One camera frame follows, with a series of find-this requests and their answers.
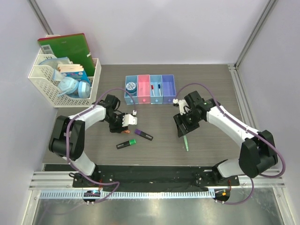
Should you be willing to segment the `light green pen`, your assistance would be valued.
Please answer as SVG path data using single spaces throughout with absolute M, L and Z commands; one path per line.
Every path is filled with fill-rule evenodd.
M 183 136 L 186 152 L 189 152 L 188 140 L 186 135 Z

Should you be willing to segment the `purple highlighter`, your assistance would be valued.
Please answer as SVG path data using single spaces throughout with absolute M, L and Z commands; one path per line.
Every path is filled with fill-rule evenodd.
M 149 135 L 149 134 L 147 134 L 147 133 L 145 133 L 145 132 L 143 132 L 143 131 L 141 131 L 139 129 L 135 130 L 135 134 L 138 135 L 138 136 L 141 136 L 141 137 L 143 137 L 143 138 L 145 138 L 145 139 L 147 139 L 149 141 L 153 140 L 153 136 L 151 136 L 151 135 Z

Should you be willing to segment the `light blue plastic bin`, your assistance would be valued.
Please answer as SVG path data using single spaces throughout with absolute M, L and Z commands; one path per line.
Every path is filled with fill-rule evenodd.
M 129 75 L 129 76 L 126 76 L 126 78 L 125 78 L 125 85 L 126 85 L 126 83 L 128 83 L 128 82 L 136 82 L 137 85 L 138 85 L 138 76 L 137 76 L 137 75 Z M 124 99 L 125 99 L 125 102 L 126 102 L 127 105 L 133 105 L 134 102 L 135 102 L 136 104 L 138 104 L 138 98 L 137 98 L 137 95 L 133 97 L 133 96 L 131 96 L 130 94 L 129 94 L 129 96 L 125 96 L 125 94 L 124 94 Z

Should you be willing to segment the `green highlighter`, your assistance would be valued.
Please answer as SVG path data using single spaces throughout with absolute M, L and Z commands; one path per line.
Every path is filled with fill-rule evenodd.
M 136 140 L 135 139 L 131 139 L 131 140 L 125 141 L 123 143 L 117 144 L 116 148 L 119 150 L 119 149 L 122 149 L 122 148 L 125 148 L 125 147 L 129 147 L 129 146 L 135 145 L 135 144 L 136 144 Z

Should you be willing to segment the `blue round jar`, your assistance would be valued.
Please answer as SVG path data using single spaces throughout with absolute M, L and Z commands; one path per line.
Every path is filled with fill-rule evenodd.
M 136 82 L 128 82 L 126 83 L 125 90 L 127 91 L 125 93 L 125 96 L 136 96 L 137 95 L 137 83 Z

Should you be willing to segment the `purple plastic bin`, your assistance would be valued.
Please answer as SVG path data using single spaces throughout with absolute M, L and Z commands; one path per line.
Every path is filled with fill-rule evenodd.
M 175 80 L 173 75 L 162 75 L 163 104 L 172 104 L 176 97 Z

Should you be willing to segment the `pink plastic bin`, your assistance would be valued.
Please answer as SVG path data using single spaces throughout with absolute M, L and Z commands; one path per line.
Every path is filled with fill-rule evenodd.
M 138 75 L 137 86 L 139 104 L 150 104 L 150 75 Z

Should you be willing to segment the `red cap whiteboard marker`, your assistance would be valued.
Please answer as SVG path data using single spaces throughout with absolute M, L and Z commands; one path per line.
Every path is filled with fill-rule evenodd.
M 151 86 L 152 95 L 153 95 L 153 96 L 155 96 L 155 92 L 154 92 L 154 85 L 153 85 L 153 84 L 151 84 L 150 86 Z

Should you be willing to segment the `teal plastic bin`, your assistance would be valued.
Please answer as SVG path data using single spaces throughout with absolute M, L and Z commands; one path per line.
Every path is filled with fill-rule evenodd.
M 150 85 L 154 85 L 155 96 L 152 95 L 151 86 L 150 86 L 150 103 L 151 104 L 162 104 L 163 96 L 159 96 L 158 93 L 158 83 L 161 84 L 162 94 L 163 94 L 163 86 L 162 86 L 162 76 L 161 75 L 150 75 Z

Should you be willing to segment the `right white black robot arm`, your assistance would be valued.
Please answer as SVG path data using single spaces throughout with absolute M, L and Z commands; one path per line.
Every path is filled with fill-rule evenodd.
M 239 147 L 237 159 L 226 159 L 212 167 L 212 181 L 223 185 L 230 177 L 246 175 L 250 178 L 262 174 L 278 163 L 271 132 L 258 131 L 228 113 L 216 100 L 202 98 L 197 91 L 186 95 L 183 100 L 173 99 L 179 108 L 174 115 L 178 137 L 187 135 L 208 122 L 227 134 Z

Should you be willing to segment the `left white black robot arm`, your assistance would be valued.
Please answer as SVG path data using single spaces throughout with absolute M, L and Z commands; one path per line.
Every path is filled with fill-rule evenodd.
M 49 142 L 49 151 L 71 162 L 82 174 L 83 181 L 89 187 L 95 187 L 100 181 L 98 166 L 84 152 L 85 131 L 101 121 L 109 124 L 111 133 L 128 130 L 128 125 L 136 125 L 136 111 L 132 114 L 118 110 L 120 100 L 108 94 L 105 100 L 92 104 L 88 109 L 72 116 L 57 117 Z

